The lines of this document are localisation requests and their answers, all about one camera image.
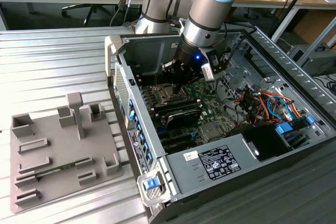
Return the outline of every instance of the gray plastic holder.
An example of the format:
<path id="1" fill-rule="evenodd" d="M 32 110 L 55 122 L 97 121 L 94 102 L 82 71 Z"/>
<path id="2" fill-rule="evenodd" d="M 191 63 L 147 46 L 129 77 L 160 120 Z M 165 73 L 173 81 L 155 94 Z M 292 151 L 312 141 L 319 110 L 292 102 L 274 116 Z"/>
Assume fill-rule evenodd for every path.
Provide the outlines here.
<path id="1" fill-rule="evenodd" d="M 28 113 L 12 116 L 11 130 L 17 138 L 33 135 L 30 125 L 33 124 Z"/>
<path id="2" fill-rule="evenodd" d="M 121 165 L 119 163 L 119 160 L 118 160 L 118 157 L 116 156 L 116 154 L 114 153 L 113 154 L 113 157 L 114 157 L 114 161 L 112 161 L 114 164 L 111 164 L 110 162 L 107 162 L 105 160 L 105 157 L 102 157 L 102 164 L 101 164 L 101 167 L 103 169 L 103 172 L 105 175 L 112 175 L 114 173 L 116 173 Z"/>
<path id="3" fill-rule="evenodd" d="M 62 129 L 76 124 L 75 115 L 67 106 L 58 107 L 57 111 L 59 115 L 58 121 Z"/>
<path id="4" fill-rule="evenodd" d="M 100 103 L 89 104 L 89 113 L 91 123 L 105 119 L 105 111 L 104 108 L 100 105 Z"/>

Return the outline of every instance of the blue cable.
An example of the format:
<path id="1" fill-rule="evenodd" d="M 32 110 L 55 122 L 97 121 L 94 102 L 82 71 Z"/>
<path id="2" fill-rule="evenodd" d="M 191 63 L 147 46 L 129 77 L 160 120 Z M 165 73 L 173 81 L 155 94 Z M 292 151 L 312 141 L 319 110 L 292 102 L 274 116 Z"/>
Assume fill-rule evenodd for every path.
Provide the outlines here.
<path id="1" fill-rule="evenodd" d="M 268 111 L 269 111 L 272 115 L 274 115 L 274 116 L 276 116 L 278 119 L 280 119 L 280 121 L 281 121 L 281 123 L 282 123 L 282 118 L 281 118 L 279 115 L 273 113 L 273 111 L 272 111 L 271 108 L 270 108 L 270 100 L 271 100 L 273 97 L 274 97 L 274 98 L 278 98 L 280 101 L 282 101 L 282 102 L 285 104 L 286 109 L 287 109 L 289 115 L 292 117 L 292 119 L 297 119 L 297 117 L 290 111 L 287 102 L 286 102 L 282 97 L 278 97 L 278 96 L 276 96 L 276 95 L 270 97 L 270 98 L 268 99 L 268 101 L 267 101 L 267 108 L 268 108 Z"/>

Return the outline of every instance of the sticker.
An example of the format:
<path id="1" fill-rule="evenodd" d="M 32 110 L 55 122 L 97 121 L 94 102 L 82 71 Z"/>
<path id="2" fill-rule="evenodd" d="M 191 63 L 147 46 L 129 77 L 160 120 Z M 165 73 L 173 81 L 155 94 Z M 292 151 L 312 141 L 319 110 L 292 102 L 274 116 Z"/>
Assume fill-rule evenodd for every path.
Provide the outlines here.
<path id="1" fill-rule="evenodd" d="M 148 168 L 146 159 L 143 156 L 143 152 L 141 150 L 139 139 L 137 137 L 137 134 L 135 133 L 135 130 L 128 131 L 128 136 L 133 145 L 133 151 L 134 151 L 135 157 L 137 158 L 136 161 L 138 163 L 138 166 L 140 167 L 140 172 L 141 174 L 146 174 L 147 172 L 149 172 L 149 168 Z"/>
<path id="2" fill-rule="evenodd" d="M 216 180 L 241 170 L 227 145 L 199 153 L 198 156 L 211 180 Z"/>
<path id="3" fill-rule="evenodd" d="M 183 156 L 185 158 L 186 161 L 198 158 L 198 152 L 197 151 L 193 151 L 193 152 L 188 152 L 188 153 L 184 153 Z"/>

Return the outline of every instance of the blue latch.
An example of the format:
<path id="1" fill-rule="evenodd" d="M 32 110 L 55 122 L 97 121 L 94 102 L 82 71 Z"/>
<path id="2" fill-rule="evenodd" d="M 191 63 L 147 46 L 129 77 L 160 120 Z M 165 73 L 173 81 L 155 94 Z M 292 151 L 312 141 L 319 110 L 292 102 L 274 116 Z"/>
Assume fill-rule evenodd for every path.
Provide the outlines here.
<path id="1" fill-rule="evenodd" d="M 131 113 L 130 113 L 130 115 L 128 116 L 129 120 L 133 120 L 134 116 L 135 116 L 135 111 L 132 110 Z"/>
<path id="2" fill-rule="evenodd" d="M 293 128 L 292 126 L 289 125 L 289 123 L 281 123 L 277 126 L 277 131 L 280 133 L 280 134 L 285 134 L 289 131 L 292 131 Z"/>
<path id="3" fill-rule="evenodd" d="M 148 160 L 149 164 L 151 164 L 153 162 L 153 157 L 152 157 L 152 154 L 150 152 L 147 153 L 147 160 Z"/>
<path id="4" fill-rule="evenodd" d="M 143 151 L 146 153 L 149 150 L 148 143 L 143 145 Z"/>
<path id="5" fill-rule="evenodd" d="M 145 189 L 146 190 L 150 190 L 153 189 L 155 187 L 159 187 L 160 186 L 160 181 L 158 178 L 151 178 L 146 180 L 144 183 Z"/>
<path id="6" fill-rule="evenodd" d="M 140 134 L 140 143 L 143 144 L 145 142 L 145 136 L 143 133 Z"/>
<path id="7" fill-rule="evenodd" d="M 312 116 L 308 116 L 307 117 L 307 121 L 310 123 L 310 124 L 313 124 L 315 122 L 315 119 L 312 117 Z"/>

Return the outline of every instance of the barcode sticker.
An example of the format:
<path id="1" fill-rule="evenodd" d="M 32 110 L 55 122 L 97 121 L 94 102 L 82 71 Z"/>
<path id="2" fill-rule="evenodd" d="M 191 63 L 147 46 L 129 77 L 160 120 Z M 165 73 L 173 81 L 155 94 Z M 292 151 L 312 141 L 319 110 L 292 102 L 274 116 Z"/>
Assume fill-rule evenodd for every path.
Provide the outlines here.
<path id="1" fill-rule="evenodd" d="M 198 158 L 198 152 L 193 151 L 193 152 L 184 153 L 183 156 L 184 156 L 186 161 L 189 161 L 189 160 Z"/>

